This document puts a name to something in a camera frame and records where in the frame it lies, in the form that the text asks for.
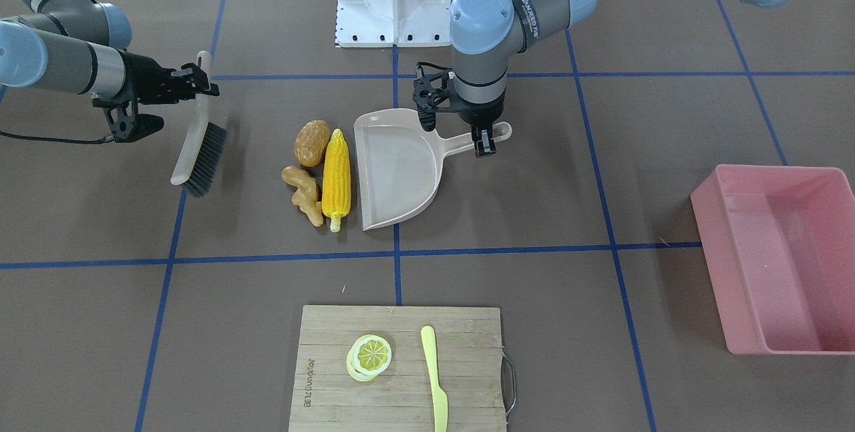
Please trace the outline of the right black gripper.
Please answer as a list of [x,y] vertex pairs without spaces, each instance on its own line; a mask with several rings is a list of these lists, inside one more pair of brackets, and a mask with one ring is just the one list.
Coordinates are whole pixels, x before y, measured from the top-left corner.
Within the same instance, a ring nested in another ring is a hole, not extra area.
[[150,57],[120,51],[125,66],[125,82],[119,93],[123,107],[132,101],[142,105],[175,104],[179,101],[196,99],[196,96],[219,97],[217,84],[202,88],[196,84],[174,84],[173,79],[188,80],[190,83],[208,83],[208,74],[196,63],[185,63],[180,69],[162,67]]

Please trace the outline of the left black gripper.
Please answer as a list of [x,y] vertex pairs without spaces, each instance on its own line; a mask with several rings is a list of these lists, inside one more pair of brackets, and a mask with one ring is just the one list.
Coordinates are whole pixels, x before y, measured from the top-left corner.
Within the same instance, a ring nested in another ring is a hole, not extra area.
[[505,91],[483,103],[468,100],[465,94],[469,91],[470,89],[464,85],[454,86],[453,112],[458,114],[462,121],[473,126],[474,155],[477,158],[494,155],[496,153],[494,122],[497,122],[504,112]]

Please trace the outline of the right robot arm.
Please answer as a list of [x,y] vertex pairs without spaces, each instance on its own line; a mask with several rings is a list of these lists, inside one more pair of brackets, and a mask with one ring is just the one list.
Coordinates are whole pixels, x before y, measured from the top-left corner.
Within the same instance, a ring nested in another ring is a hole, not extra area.
[[132,30],[121,9],[97,0],[22,0],[29,12],[2,18],[2,84],[88,95],[120,109],[217,97],[201,63],[180,69],[128,51]]

